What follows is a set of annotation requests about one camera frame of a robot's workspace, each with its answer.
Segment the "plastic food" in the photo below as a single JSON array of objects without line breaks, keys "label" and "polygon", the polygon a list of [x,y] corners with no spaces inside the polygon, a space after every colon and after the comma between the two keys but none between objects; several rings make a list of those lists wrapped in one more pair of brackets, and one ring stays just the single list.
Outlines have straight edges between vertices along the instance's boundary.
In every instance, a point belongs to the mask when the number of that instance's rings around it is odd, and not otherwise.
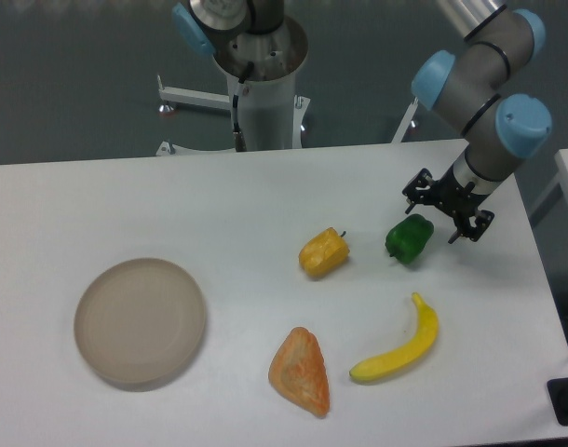
[{"label": "plastic food", "polygon": [[433,235],[433,223],[420,214],[412,214],[387,233],[385,247],[390,256],[410,264],[423,251]]},{"label": "plastic food", "polygon": [[350,370],[350,377],[357,382],[370,382],[395,373],[420,359],[435,342],[439,330],[437,313],[418,293],[412,294],[418,314],[416,334],[405,345],[379,356],[358,363]]},{"label": "plastic food", "polygon": [[350,249],[342,236],[328,228],[303,247],[299,253],[299,264],[308,276],[318,278],[342,264],[348,253]]},{"label": "plastic food", "polygon": [[269,383],[284,398],[317,417],[330,410],[330,387],[315,335],[294,328],[269,367]]}]

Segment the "toy vegetable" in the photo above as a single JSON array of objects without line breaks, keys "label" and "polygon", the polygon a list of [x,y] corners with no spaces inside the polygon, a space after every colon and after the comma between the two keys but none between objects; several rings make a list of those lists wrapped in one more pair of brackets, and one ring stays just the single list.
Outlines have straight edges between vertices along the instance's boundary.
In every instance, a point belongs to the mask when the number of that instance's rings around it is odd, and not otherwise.
[{"label": "toy vegetable", "polygon": [[328,228],[303,247],[299,264],[308,276],[322,277],[346,260],[350,249],[343,239],[344,234],[340,236],[336,230]]},{"label": "toy vegetable", "polygon": [[385,247],[390,256],[410,264],[425,248],[433,229],[433,223],[420,214],[412,214],[387,233]]}]

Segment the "green bell pepper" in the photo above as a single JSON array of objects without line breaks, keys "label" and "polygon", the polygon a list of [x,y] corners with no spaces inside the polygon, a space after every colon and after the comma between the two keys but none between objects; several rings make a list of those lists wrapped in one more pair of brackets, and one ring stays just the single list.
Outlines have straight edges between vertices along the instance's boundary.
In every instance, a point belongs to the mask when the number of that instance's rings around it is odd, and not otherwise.
[{"label": "green bell pepper", "polygon": [[433,235],[433,223],[420,214],[412,214],[387,233],[385,247],[389,255],[410,264],[423,251]]}]

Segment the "toy banana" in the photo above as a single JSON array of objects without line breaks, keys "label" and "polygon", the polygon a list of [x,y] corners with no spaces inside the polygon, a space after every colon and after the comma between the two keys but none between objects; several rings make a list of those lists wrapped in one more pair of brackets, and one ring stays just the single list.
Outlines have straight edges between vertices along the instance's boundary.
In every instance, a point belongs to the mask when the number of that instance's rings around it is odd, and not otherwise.
[{"label": "toy banana", "polygon": [[418,314],[418,328],[414,337],[405,345],[355,365],[350,370],[352,379],[357,382],[381,379],[415,362],[433,346],[440,326],[437,313],[418,293],[412,294],[412,301]]}]

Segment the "yellow bell pepper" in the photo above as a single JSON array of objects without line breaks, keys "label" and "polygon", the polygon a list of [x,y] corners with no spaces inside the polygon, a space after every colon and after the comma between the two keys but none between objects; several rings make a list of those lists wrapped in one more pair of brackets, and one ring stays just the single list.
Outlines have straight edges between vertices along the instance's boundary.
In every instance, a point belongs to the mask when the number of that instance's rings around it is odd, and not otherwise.
[{"label": "yellow bell pepper", "polygon": [[348,257],[350,249],[336,230],[328,228],[313,237],[299,253],[299,264],[306,274],[318,278],[331,272]]}]

